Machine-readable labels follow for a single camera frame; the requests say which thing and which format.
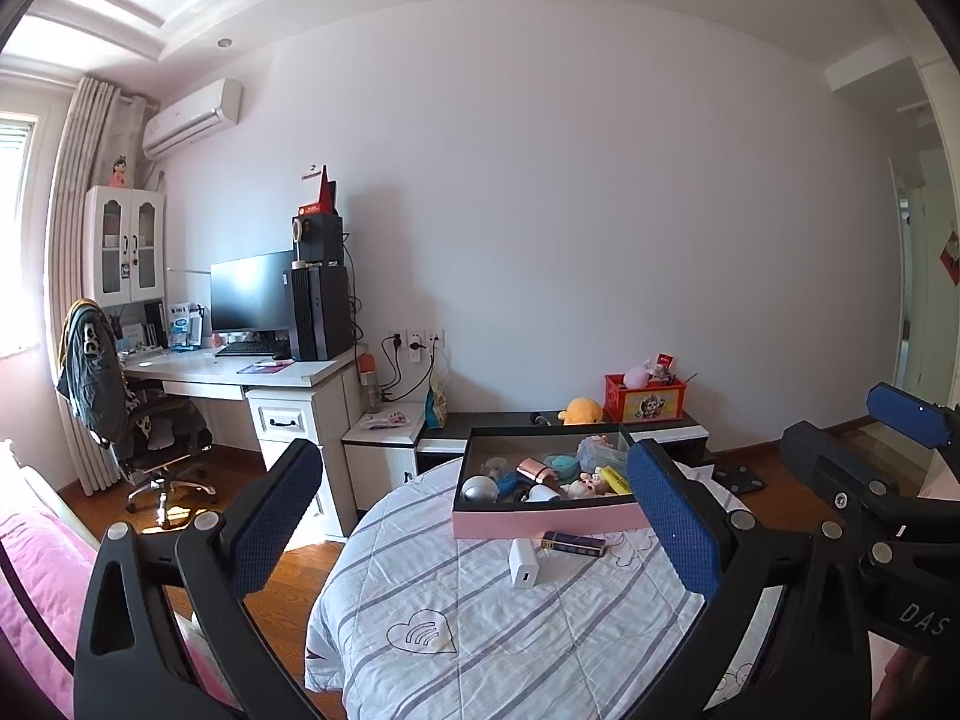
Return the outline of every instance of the striped bedsheet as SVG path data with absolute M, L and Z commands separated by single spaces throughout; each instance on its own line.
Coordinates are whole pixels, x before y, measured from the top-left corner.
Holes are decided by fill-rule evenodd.
M 728 511 L 745 508 L 698 474 Z M 350 718 L 616 718 L 643 692 L 703 604 L 650 528 L 605 533 L 599 560 L 538 550 L 513 589 L 510 542 L 450 529 L 460 461 L 371 509 L 314 604 L 305 685 L 343 690 Z M 712 704 L 740 690 L 779 598 L 765 591 Z

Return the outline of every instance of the white power adapter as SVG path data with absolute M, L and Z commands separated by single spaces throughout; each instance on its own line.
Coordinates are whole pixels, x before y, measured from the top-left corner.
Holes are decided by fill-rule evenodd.
M 534 586 L 538 571 L 534 542 L 529 538 L 515 538 L 510 545 L 510 576 L 514 586 L 521 589 Z

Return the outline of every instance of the yellow tube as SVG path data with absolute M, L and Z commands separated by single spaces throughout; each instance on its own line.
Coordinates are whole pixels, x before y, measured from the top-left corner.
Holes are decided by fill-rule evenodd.
M 603 466 L 602 469 L 600 469 L 600 478 L 610 485 L 610 489 L 617 495 L 630 494 L 630 485 L 627 484 L 627 480 L 612 469 L 611 466 Z

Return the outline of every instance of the window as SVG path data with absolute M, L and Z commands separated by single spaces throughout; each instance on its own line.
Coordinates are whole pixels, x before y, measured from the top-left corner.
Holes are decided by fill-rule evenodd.
M 5 285 L 0 357 L 28 346 L 20 272 L 20 209 L 35 119 L 0 113 L 0 283 Z

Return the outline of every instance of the pink blanket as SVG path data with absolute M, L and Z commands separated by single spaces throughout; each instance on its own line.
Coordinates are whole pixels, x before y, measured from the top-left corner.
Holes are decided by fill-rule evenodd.
M 40 615 L 73 656 L 96 553 L 43 509 L 0 506 L 0 539 Z M 2 574 L 0 628 L 43 692 L 73 718 L 73 678 L 47 649 Z M 211 665 L 189 645 L 188 651 L 206 691 L 232 704 Z

